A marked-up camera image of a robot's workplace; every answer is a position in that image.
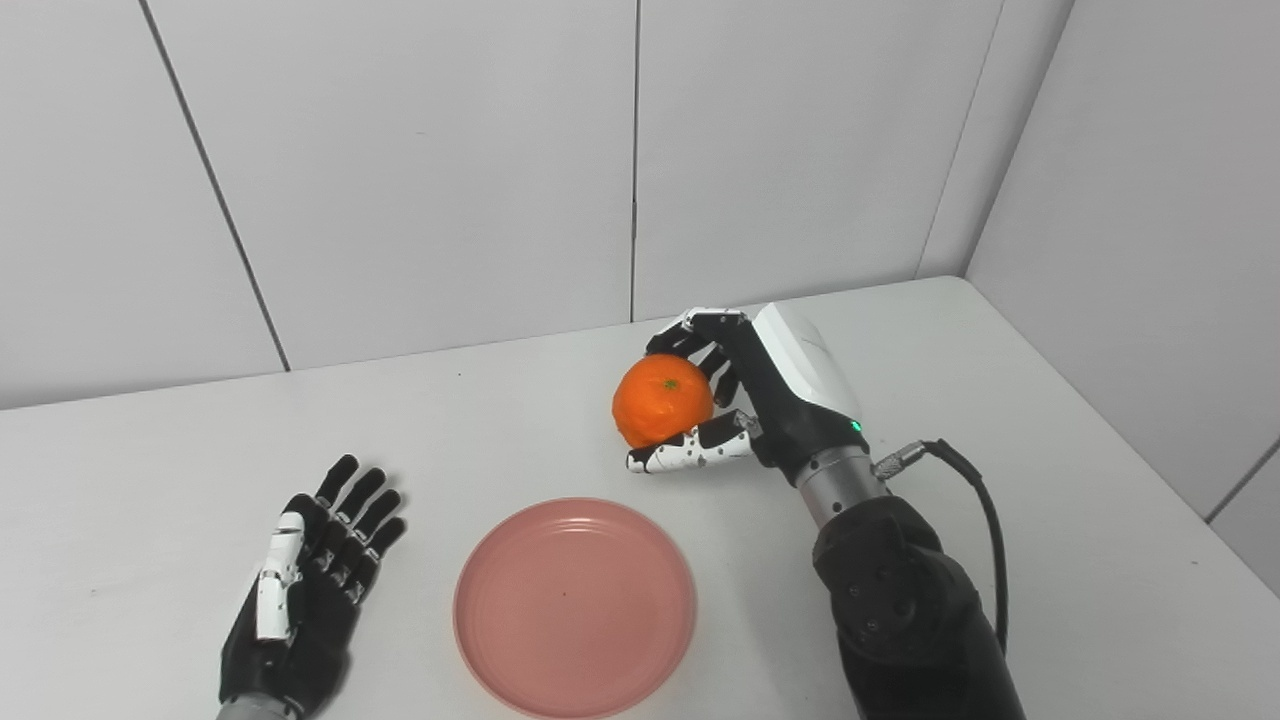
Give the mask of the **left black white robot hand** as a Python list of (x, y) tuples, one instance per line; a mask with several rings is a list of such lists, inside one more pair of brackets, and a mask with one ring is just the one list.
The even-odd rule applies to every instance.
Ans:
[(340, 689), (403, 497), (346, 454), (280, 512), (220, 652), (219, 719), (312, 719)]

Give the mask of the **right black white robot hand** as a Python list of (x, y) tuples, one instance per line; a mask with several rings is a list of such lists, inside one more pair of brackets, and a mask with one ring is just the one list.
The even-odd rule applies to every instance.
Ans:
[(820, 332), (786, 304), (755, 315), (692, 307), (655, 333), (646, 356), (692, 360), (722, 414), (628, 451), (626, 468), (657, 474), (754, 457), (794, 483), (832, 448), (869, 448), (860, 409)]

